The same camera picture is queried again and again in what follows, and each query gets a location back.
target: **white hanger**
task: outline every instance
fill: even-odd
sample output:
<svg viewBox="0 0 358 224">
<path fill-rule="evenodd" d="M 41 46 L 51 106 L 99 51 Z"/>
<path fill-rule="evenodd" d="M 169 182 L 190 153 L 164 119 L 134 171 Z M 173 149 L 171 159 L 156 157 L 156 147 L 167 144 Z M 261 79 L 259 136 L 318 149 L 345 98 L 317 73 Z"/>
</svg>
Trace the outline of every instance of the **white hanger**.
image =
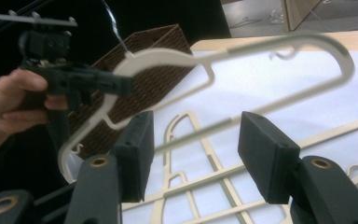
<svg viewBox="0 0 358 224">
<path fill-rule="evenodd" d="M 319 85 L 313 86 L 309 89 L 305 89 L 303 91 L 287 96 L 270 104 L 263 105 L 253 111 L 255 113 L 263 114 L 282 107 L 284 105 L 289 105 L 299 100 L 305 99 L 317 93 L 327 91 L 348 81 L 353 75 L 354 71 L 354 63 L 348 50 L 336 40 L 325 35 L 289 35 L 285 37 L 271 38 L 267 41 L 244 45 L 233 49 L 227 49 L 224 51 L 218 51 L 216 53 L 203 56 L 193 56 L 173 49 L 145 49 L 138 51 L 134 54 L 127 52 L 127 58 L 124 59 L 116 67 L 113 73 L 117 76 L 122 77 L 135 77 L 139 72 L 147 68 L 162 65 L 195 66 L 200 64 L 205 68 L 209 78 L 206 82 L 201 83 L 199 84 L 199 86 L 192 88 L 189 91 L 186 91 L 178 96 L 164 100 L 156 105 L 147 108 L 147 110 L 157 110 L 164 106 L 173 104 L 179 100 L 182 100 L 197 91 L 201 91 L 211 86 L 214 82 L 215 77 L 215 74 L 212 69 L 212 63 L 224 61 L 234 57 L 251 55 L 260 51 L 275 51 L 278 49 L 291 47 L 293 48 L 293 51 L 287 56 L 283 56 L 279 53 L 276 53 L 276 56 L 288 59 L 294 57 L 301 50 L 301 48 L 307 45 L 312 45 L 320 49 L 324 49 L 325 51 L 330 53 L 337 60 L 337 63 L 341 70 L 341 76 L 329 79 Z M 76 148 L 76 145 L 79 144 L 80 141 L 89 132 L 91 132 L 101 121 L 106 122 L 106 124 L 114 130 L 120 130 L 124 128 L 131 119 L 123 119 L 118 123 L 113 123 L 110 120 L 110 118 L 107 116 L 107 113 L 113 108 L 116 100 L 117 96 L 106 94 L 104 96 L 102 106 L 85 123 L 80 126 L 80 128 L 69 138 L 66 143 L 62 145 L 59 152 L 59 165 L 62 175 L 69 183 L 75 182 L 75 180 L 72 178 L 70 171 L 66 165 L 66 157 L 71 153 L 75 153 L 73 151 L 73 148 Z M 235 118 L 223 120 L 221 122 L 216 123 L 215 125 L 206 127 L 195 133 L 186 135 L 179 139 L 175 139 L 166 145 L 160 146 L 156 148 L 156 153 L 162 153 L 173 147 L 177 147 L 182 144 L 197 140 L 211 133 L 216 133 L 222 129 L 237 124 L 240 121 L 241 115 Z"/>
</svg>

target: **brown box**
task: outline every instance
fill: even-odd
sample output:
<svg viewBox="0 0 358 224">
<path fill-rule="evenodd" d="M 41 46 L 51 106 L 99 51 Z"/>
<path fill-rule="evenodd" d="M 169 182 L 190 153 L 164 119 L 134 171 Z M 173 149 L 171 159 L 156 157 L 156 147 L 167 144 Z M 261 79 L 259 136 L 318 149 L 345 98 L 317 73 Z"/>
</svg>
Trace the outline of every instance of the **brown box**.
<svg viewBox="0 0 358 224">
<path fill-rule="evenodd" d="M 141 49 L 167 48 L 177 49 L 191 54 L 186 38 L 179 25 L 170 25 L 137 32 L 124 40 L 132 53 Z M 109 51 L 93 67 L 113 71 L 124 59 L 124 50 L 120 45 Z M 108 116 L 117 123 L 146 108 L 158 103 L 167 95 L 190 71 L 192 67 L 159 66 L 147 69 L 133 80 L 134 92 L 129 97 L 119 97 Z M 92 105 L 82 105 L 79 113 L 71 113 L 69 122 L 71 133 L 74 133 L 102 104 L 103 93 L 92 95 Z M 92 155 L 105 153 L 117 141 L 121 132 L 110 129 L 104 121 L 97 125 L 80 143 L 84 146 L 80 157 L 86 159 Z"/>
</svg>

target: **hand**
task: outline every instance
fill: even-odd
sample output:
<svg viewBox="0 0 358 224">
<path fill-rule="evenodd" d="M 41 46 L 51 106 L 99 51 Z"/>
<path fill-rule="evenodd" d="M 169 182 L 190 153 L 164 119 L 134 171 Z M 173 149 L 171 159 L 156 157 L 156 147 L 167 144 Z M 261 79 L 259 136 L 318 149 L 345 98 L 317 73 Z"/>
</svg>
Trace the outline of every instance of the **hand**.
<svg viewBox="0 0 358 224">
<path fill-rule="evenodd" d="M 46 123 L 46 108 L 66 109 L 65 97 L 58 95 L 43 96 L 39 104 L 32 102 L 33 106 L 24 106 L 30 98 L 30 92 L 39 92 L 40 95 L 47 88 L 48 83 L 44 78 L 27 70 L 17 69 L 8 76 L 0 77 L 0 146 L 11 134 Z"/>
</svg>

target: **table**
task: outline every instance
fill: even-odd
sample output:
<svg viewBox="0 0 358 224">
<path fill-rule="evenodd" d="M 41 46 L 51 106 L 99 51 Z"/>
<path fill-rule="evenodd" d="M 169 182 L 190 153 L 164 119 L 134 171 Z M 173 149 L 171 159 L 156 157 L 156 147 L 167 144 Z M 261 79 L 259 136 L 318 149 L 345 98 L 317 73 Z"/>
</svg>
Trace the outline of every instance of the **table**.
<svg viewBox="0 0 358 224">
<path fill-rule="evenodd" d="M 358 50 L 358 31 L 351 32 L 337 32 L 325 33 L 339 42 L 341 42 L 349 50 Z M 201 40 L 191 46 L 191 50 L 222 50 L 232 48 L 238 45 L 249 44 L 255 41 L 272 38 L 270 36 L 262 37 L 245 37 L 245 38 L 232 38 L 232 39 L 211 39 Z"/>
</svg>

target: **brass ring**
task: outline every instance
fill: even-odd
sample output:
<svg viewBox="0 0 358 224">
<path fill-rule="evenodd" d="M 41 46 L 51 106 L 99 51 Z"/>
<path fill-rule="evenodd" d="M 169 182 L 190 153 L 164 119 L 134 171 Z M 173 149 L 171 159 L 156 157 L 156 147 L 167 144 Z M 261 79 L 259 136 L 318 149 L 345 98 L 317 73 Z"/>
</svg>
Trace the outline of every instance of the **brass ring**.
<svg viewBox="0 0 358 224">
<path fill-rule="evenodd" d="M 0 198 L 0 214 L 12 209 L 19 202 L 19 195 L 11 195 Z"/>
<path fill-rule="evenodd" d="M 312 165 L 322 168 L 322 169 L 331 169 L 333 166 L 331 165 L 330 162 L 322 160 L 322 159 L 312 159 L 310 161 L 310 163 L 312 163 Z"/>
<path fill-rule="evenodd" d="M 94 161 L 92 161 L 90 163 L 90 165 L 92 167 L 101 167 L 101 166 L 105 166 L 108 162 L 109 162 L 109 160 L 107 158 L 100 157 L 100 158 L 97 158 Z"/>
</svg>

